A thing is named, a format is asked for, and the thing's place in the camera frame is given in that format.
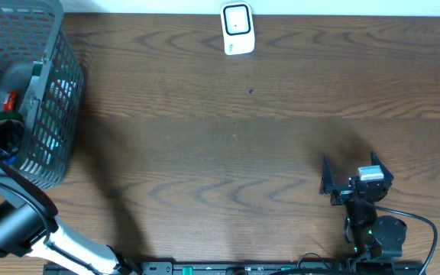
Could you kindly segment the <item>white blue label container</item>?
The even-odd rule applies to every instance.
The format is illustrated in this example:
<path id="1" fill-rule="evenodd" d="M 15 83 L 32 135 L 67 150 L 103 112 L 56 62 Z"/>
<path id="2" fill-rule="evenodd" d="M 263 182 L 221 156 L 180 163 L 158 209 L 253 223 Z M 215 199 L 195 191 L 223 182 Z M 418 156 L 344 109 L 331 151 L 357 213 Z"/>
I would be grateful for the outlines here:
<path id="1" fill-rule="evenodd" d="M 16 160 L 17 160 L 17 158 L 18 158 L 18 156 L 17 155 L 14 155 L 14 156 L 12 156 L 12 157 L 9 157 L 8 159 L 6 159 L 6 160 L 3 160 L 3 163 L 5 164 L 5 165 L 11 165 L 11 164 L 13 164 Z"/>

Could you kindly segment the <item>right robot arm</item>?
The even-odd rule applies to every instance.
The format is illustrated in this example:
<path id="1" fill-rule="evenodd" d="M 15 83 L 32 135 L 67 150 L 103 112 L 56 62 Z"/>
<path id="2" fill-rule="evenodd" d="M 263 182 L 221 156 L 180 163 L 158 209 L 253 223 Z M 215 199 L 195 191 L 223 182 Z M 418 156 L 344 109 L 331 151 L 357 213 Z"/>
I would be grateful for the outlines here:
<path id="1" fill-rule="evenodd" d="M 328 160 L 323 160 L 321 194 L 330 195 L 332 205 L 346 211 L 345 239 L 354 245 L 354 255 L 345 260 L 353 273 L 395 274 L 394 261 L 403 254 L 406 223 L 391 215 L 378 215 L 375 202 L 382 200 L 394 176 L 375 152 L 371 165 L 357 169 L 345 185 L 337 184 Z"/>

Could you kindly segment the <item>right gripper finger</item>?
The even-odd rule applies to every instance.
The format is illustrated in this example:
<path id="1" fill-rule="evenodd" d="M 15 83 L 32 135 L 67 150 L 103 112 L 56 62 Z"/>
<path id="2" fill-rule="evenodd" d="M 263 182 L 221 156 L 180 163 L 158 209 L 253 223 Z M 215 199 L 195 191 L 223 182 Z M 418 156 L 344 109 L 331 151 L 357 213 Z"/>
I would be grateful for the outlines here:
<path id="1" fill-rule="evenodd" d="M 371 151 L 370 152 L 370 159 L 371 159 L 371 164 L 373 166 L 379 166 L 383 176 L 386 180 L 392 180 L 393 179 L 393 174 L 383 165 L 383 163 L 381 162 L 381 160 L 379 159 L 379 157 L 377 156 L 375 151 Z"/>
<path id="2" fill-rule="evenodd" d="M 319 187 L 320 194 L 330 194 L 335 189 L 335 184 L 332 176 L 332 172 L 330 169 L 330 165 L 328 163 L 328 159 L 326 157 L 323 158 L 323 167 L 322 167 L 322 178 Z"/>

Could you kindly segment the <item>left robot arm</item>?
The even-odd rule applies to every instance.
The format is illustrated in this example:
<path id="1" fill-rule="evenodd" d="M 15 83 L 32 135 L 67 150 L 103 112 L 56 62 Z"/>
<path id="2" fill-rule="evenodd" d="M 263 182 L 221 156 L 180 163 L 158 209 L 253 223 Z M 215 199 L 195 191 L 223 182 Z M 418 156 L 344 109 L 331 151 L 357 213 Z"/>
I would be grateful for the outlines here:
<path id="1" fill-rule="evenodd" d="M 0 124 L 0 149 L 8 139 Z M 57 207 L 0 156 L 0 257 L 39 257 L 75 274 L 140 274 L 140 267 L 65 225 Z"/>

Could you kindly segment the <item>green lid glass jar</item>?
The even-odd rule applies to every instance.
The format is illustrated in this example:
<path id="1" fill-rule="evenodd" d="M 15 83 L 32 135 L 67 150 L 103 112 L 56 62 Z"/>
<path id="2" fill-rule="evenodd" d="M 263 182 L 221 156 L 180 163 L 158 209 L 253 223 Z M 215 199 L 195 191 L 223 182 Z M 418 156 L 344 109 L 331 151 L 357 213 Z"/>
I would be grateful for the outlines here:
<path id="1" fill-rule="evenodd" d="M 17 121 L 20 123 L 24 123 L 24 117 L 20 112 L 16 111 L 1 111 L 0 112 L 0 122 L 7 121 Z"/>

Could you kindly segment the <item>green white pouch packet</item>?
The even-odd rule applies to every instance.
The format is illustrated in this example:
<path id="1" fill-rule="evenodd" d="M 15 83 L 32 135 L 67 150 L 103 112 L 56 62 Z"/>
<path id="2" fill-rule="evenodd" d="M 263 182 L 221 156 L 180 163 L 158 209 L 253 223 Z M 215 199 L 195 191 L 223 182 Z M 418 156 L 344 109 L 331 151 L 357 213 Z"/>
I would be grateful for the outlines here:
<path id="1" fill-rule="evenodd" d="M 21 101 L 21 106 L 18 110 L 18 112 L 21 113 L 25 118 L 28 116 L 28 112 L 32 109 L 33 101 L 36 98 L 35 95 L 37 92 L 37 84 L 40 78 L 42 67 L 42 62 L 33 63 L 30 82 Z"/>

